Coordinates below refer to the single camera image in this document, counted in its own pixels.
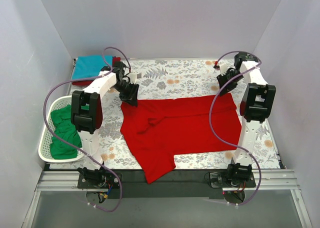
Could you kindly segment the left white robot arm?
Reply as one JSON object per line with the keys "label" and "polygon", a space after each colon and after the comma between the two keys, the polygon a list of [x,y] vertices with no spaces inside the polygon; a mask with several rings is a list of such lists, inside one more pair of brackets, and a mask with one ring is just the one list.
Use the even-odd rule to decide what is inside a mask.
{"label": "left white robot arm", "polygon": [[103,163],[99,148],[99,129],[103,122],[102,98],[115,88],[121,101],[136,107],[138,105],[139,85],[135,74],[125,73],[127,66],[116,61],[113,69],[104,66],[89,86],[71,95],[71,123],[75,126],[85,152],[84,167],[98,170]]}

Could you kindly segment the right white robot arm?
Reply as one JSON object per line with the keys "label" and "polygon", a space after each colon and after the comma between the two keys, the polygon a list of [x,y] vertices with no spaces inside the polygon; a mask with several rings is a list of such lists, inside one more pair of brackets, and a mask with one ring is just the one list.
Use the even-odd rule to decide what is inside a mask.
{"label": "right white robot arm", "polygon": [[218,94],[222,97],[234,90],[238,82],[244,80],[246,89],[242,97],[239,113],[241,116],[241,132],[234,153],[234,157],[226,170],[227,183],[232,187],[247,183],[253,179],[252,152],[258,136],[258,130],[270,116],[276,87],[268,84],[260,71],[262,61],[252,53],[236,50],[233,54],[233,67],[219,65],[217,60],[214,68],[219,69],[217,76],[219,83]]}

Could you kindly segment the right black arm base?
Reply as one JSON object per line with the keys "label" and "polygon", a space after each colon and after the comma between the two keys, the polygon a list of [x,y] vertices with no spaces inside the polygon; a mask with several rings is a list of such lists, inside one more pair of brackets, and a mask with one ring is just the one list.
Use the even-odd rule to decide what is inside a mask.
{"label": "right black arm base", "polygon": [[204,175],[204,181],[213,189],[230,188],[222,191],[222,196],[227,202],[238,204],[245,201],[246,188],[256,187],[251,164],[229,164],[227,169],[209,171]]}

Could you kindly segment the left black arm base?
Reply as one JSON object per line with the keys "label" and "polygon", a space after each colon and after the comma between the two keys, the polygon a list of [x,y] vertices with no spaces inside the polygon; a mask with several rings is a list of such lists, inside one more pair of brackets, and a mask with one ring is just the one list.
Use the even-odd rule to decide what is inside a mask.
{"label": "left black arm base", "polygon": [[118,173],[118,178],[116,178],[114,174],[103,168],[91,170],[86,167],[77,168],[77,172],[79,173],[78,189],[106,189],[106,191],[96,192],[100,204],[108,198],[112,190],[120,188],[121,173]]}

